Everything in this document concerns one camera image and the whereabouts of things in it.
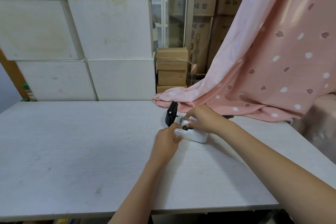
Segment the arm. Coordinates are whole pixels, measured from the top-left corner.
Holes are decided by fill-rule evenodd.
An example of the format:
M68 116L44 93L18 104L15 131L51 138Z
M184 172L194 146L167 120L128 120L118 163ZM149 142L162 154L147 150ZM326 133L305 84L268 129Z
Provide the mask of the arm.
M224 139L296 223L336 223L336 190L206 105L190 110L187 126Z
M182 137L175 137L174 130L181 128L173 123L160 130L155 138L150 158L140 178L115 212L108 224L147 224L162 172L172 159Z

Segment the white cardboard box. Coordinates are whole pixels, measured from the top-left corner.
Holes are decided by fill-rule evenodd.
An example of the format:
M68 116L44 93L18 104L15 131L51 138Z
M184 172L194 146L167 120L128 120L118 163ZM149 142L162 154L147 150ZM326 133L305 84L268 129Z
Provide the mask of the white cardboard box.
M0 0L0 46L8 60L80 60L66 0Z
M151 100L154 59L88 60L99 101Z
M96 101L84 60L16 63L38 101Z
M148 0L69 0L69 6L87 59L152 58Z

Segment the wall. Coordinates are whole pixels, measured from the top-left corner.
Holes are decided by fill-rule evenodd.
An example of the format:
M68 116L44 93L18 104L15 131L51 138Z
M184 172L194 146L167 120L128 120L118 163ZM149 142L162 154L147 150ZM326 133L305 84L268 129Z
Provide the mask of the wall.
M19 92L0 64L0 113L21 100Z

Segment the white tape dispenser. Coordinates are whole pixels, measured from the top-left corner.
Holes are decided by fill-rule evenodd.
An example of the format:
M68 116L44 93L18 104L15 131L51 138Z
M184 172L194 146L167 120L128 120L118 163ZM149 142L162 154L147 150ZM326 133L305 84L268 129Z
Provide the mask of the white tape dispenser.
M208 133L203 131L187 128L187 124L191 121L196 121L194 117L190 117L187 120L183 120L185 114L177 114L177 102L172 101L170 107L168 108L166 114L166 124L170 127L174 122L180 124L183 129L177 128L175 129L175 135L183 136L187 140L196 141L199 143L205 143L208 138Z

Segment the pink fabric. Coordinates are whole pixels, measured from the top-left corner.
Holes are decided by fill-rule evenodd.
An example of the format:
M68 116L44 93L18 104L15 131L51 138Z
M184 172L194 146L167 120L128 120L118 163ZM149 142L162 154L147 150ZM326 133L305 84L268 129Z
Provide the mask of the pink fabric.
M206 77L154 97L179 111L207 103L222 115L299 118L336 91L335 0L243 0Z

